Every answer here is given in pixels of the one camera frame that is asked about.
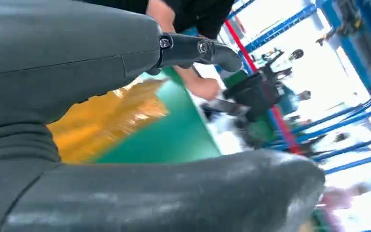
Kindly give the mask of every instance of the workshop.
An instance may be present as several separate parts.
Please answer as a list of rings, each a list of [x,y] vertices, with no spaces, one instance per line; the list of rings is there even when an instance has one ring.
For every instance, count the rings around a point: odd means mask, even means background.
[[[0,232],[371,232],[371,0],[0,0]]]

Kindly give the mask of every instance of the prosthetic hand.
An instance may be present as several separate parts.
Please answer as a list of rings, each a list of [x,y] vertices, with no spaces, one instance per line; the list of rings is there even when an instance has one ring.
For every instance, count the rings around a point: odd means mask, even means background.
[[[162,34],[144,15],[0,0],[0,231],[296,231],[324,183],[305,158],[255,151],[178,165],[60,162],[45,124],[142,72],[193,62],[241,65],[229,48]]]

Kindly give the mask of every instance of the green mat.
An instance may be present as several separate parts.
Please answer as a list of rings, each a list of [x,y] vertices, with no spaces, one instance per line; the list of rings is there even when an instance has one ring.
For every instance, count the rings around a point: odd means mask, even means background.
[[[151,78],[167,77],[171,80],[157,95],[170,114],[131,135],[97,162],[177,163],[221,155],[175,71],[165,69]]]

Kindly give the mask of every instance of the shelving rack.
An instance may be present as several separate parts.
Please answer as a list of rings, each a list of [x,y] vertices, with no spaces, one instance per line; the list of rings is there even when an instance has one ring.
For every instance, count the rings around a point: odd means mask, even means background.
[[[247,3],[243,4],[240,8],[238,8],[236,11],[230,13],[228,19],[231,19],[233,16],[237,15],[239,12],[241,12],[243,9],[249,6],[252,2],[254,2],[254,0],[248,1]],[[357,21],[360,20],[359,22],[361,22],[362,26],[357,28],[356,31],[350,30],[352,31],[351,33],[349,32],[341,33],[340,35],[337,36],[339,37],[340,40],[340,46],[348,56],[361,82],[366,87],[368,93],[371,96],[371,0],[317,0],[316,4],[308,5],[307,7],[293,15],[292,17],[288,18],[284,22],[280,23],[279,25],[268,30],[261,36],[257,37],[255,40],[251,41],[246,46],[243,46],[241,40],[238,38],[237,34],[235,33],[234,29],[232,28],[231,24],[228,21],[225,23],[225,25],[228,28],[230,34],[232,35],[234,41],[238,45],[239,55],[245,61],[244,68],[246,69],[248,74],[251,75],[257,71],[257,68],[255,67],[251,57],[249,56],[249,53],[255,51],[259,47],[263,46],[272,39],[281,35],[282,33],[289,30],[302,20],[315,14],[318,8],[321,9],[322,12],[325,14],[327,20],[332,26],[332,30],[340,31],[344,27],[352,25],[352,22],[347,21],[349,20],[350,15],[355,16]],[[349,9],[353,9],[354,12],[347,12]],[[289,148],[291,152],[301,154],[302,151],[300,150],[298,144],[309,139],[312,139],[314,137],[317,137],[319,135],[325,134],[329,131],[338,129],[340,127],[367,119],[371,117],[371,110],[368,109],[371,109],[371,100],[364,104],[360,104],[356,107],[351,107],[342,110],[326,118],[311,123],[307,126],[302,126],[291,131],[285,125],[278,107],[275,106],[270,110],[269,115],[272,121],[275,122],[277,130],[280,131],[280,133],[282,134],[282,140],[268,144],[268,148],[278,150]],[[332,126],[322,128],[312,133],[308,133],[304,136],[301,137],[295,136],[295,134],[301,131],[320,125],[321,123],[325,123],[340,116],[346,116],[346,118]],[[327,159],[330,159],[332,157],[344,153],[358,151],[359,149],[364,148],[368,145],[371,145],[371,140],[351,145],[340,150],[324,153],[322,155],[314,157],[314,160],[315,162],[323,162]],[[325,170],[325,173],[326,175],[330,175],[351,168],[355,168],[361,165],[365,165],[368,163],[371,163],[371,156],[357,161],[352,161],[350,163],[346,163],[343,165],[339,165],[337,167],[329,168]],[[331,221],[329,221],[329,217],[327,217],[326,220],[328,224],[332,223]]]

